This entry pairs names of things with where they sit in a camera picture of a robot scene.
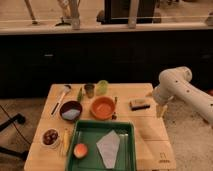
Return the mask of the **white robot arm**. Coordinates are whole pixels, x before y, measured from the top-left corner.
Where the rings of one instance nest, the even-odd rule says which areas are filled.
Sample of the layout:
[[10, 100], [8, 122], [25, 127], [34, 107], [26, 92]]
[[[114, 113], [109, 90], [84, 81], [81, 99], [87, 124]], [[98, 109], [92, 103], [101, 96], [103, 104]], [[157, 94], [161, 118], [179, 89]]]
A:
[[159, 84], [153, 89], [153, 99], [164, 106], [173, 96], [177, 96], [213, 126], [213, 97], [194, 87], [191, 80], [192, 72], [188, 67], [163, 70], [159, 74]]

